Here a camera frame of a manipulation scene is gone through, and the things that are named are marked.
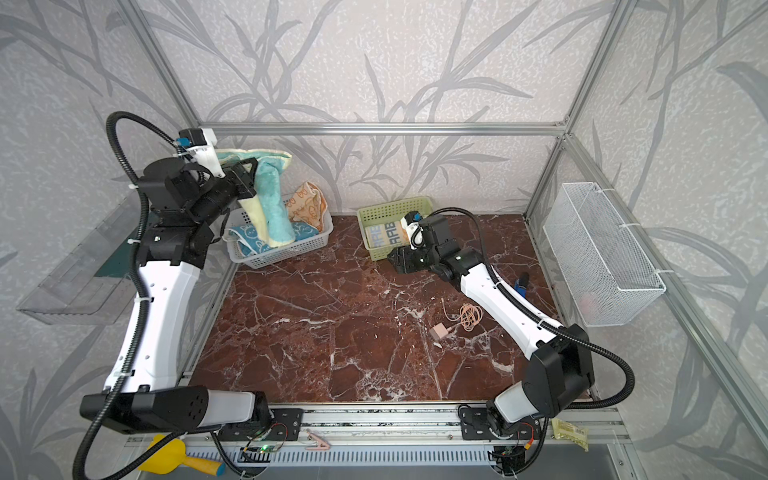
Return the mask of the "cream rabbit lettered towel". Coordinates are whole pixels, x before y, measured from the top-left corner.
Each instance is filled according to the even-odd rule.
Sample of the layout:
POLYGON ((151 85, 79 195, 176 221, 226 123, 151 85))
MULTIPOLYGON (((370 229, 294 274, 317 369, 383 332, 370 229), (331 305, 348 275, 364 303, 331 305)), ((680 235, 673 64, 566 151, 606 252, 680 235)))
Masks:
POLYGON ((395 248, 409 243, 400 221, 370 225, 364 232, 371 249, 395 248))

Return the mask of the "yellow and teal towel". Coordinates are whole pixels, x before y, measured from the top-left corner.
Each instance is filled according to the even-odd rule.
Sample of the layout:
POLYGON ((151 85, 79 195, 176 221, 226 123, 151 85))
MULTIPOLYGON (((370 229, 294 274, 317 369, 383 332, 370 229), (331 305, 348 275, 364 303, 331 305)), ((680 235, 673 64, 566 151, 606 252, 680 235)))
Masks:
POLYGON ((292 155, 281 150, 218 149, 222 166, 238 160, 256 158, 255 173, 257 194, 239 204, 255 227, 257 237, 271 248, 291 244, 296 236, 282 199, 281 175, 290 166, 292 155))

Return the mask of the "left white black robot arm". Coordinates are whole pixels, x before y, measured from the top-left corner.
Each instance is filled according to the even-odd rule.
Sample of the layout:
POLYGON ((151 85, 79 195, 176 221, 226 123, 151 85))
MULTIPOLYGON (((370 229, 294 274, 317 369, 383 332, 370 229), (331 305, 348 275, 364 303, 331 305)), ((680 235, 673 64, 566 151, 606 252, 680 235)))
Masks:
POLYGON ((99 394, 82 399, 90 420, 73 461, 72 476, 86 478, 86 461, 102 428, 159 433, 161 440, 113 473, 121 479, 172 440, 209 433, 216 446, 230 425, 270 430, 273 415, 261 392, 231 392, 180 385, 178 355, 188 303, 214 242, 213 223, 237 200, 255 197, 255 157, 221 164, 211 131, 185 129, 171 137, 141 116, 115 111, 105 122, 107 139, 136 191, 140 218, 130 238, 128 274, 136 289, 118 358, 99 394), (145 127, 174 147, 173 155, 137 173, 120 144, 119 121, 145 127))

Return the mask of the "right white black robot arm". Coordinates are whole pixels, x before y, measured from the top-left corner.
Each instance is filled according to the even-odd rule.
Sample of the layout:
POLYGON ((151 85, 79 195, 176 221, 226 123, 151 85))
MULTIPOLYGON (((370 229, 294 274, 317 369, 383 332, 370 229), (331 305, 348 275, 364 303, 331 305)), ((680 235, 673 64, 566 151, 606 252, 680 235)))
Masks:
POLYGON ((636 377, 627 361, 592 343, 578 325, 563 326, 508 284, 492 266, 484 246, 461 247, 438 209, 424 216, 410 211, 400 221, 407 242, 388 260, 400 274, 429 271, 474 301, 511 336, 528 361, 524 378, 488 401, 489 428, 511 436, 521 422, 552 419, 567 409, 615 406, 634 391, 636 377), (603 400, 581 400, 595 382, 592 357, 599 355, 621 369, 621 389, 603 400))

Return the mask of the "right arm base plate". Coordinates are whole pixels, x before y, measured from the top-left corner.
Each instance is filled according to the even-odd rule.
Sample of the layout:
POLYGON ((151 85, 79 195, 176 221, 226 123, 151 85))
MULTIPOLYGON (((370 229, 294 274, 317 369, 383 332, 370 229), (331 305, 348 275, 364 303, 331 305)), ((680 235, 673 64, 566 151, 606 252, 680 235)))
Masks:
POLYGON ((468 404, 460 404, 457 415, 463 440, 520 440, 533 443, 541 437, 541 425, 530 416, 509 422, 495 408, 468 404))

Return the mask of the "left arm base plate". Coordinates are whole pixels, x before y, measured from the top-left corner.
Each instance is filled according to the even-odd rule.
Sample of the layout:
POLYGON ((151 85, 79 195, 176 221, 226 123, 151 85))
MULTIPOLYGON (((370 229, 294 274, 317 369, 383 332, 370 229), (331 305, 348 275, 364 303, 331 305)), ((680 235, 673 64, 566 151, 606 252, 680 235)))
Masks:
POLYGON ((297 441, 304 410, 301 408, 277 408, 271 411, 269 421, 249 420, 225 425, 218 434, 222 442, 246 441, 297 441))

